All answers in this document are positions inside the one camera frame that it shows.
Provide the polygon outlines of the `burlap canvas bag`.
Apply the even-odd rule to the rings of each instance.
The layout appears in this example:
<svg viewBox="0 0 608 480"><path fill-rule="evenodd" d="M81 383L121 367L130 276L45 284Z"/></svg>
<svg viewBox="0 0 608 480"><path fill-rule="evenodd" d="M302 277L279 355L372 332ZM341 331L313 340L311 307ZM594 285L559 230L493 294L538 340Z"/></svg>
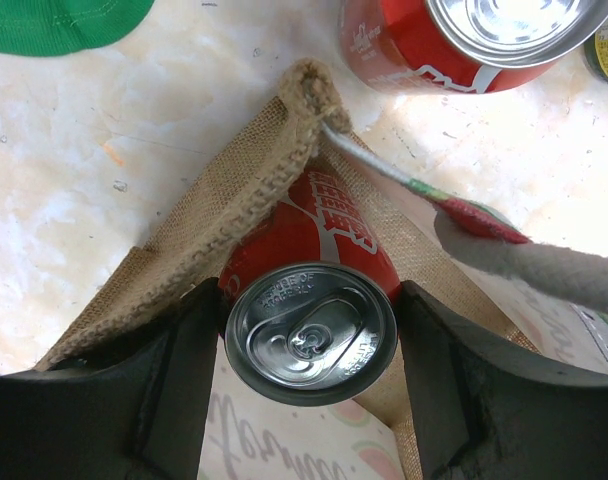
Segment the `burlap canvas bag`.
<svg viewBox="0 0 608 480"><path fill-rule="evenodd" d="M218 154L143 247L116 271L38 362L40 370L150 323L208 277L257 227L308 166L337 174L366 208L398 271L422 254L412 222L367 179L376 170L436 209L436 247L487 275L608 314L608 258L531 241L497 213L390 167L352 132L327 67L293 64L277 96Z"/></svg>

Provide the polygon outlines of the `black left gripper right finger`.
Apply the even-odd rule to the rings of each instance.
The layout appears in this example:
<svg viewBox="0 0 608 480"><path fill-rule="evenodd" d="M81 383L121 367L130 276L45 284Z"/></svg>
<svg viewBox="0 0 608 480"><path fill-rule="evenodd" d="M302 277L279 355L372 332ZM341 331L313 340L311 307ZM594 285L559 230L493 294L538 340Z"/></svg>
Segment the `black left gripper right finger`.
<svg viewBox="0 0 608 480"><path fill-rule="evenodd" d="M411 281L396 307L426 479L608 479L608 375L533 353Z"/></svg>

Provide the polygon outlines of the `red cola can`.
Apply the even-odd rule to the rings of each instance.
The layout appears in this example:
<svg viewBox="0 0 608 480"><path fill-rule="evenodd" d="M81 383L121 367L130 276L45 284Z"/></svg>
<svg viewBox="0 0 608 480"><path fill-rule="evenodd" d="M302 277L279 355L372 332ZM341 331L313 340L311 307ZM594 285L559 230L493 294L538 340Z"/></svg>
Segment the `red cola can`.
<svg viewBox="0 0 608 480"><path fill-rule="evenodd" d="M219 282L228 360L259 394L318 407L355 397L397 347L401 282L339 176L309 167L231 252Z"/></svg>
<svg viewBox="0 0 608 480"><path fill-rule="evenodd" d="M381 93L489 94L549 70L608 20L608 1L353 0L339 12L348 68Z"/></svg>

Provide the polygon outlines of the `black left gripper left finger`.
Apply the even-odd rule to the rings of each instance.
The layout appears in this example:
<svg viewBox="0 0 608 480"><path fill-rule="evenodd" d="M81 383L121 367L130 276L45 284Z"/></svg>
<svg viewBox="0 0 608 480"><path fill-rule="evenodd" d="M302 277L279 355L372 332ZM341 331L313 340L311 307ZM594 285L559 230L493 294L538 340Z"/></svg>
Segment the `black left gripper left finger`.
<svg viewBox="0 0 608 480"><path fill-rule="evenodd" d="M0 479L194 479L218 339L215 279L154 322L0 376Z"/></svg>

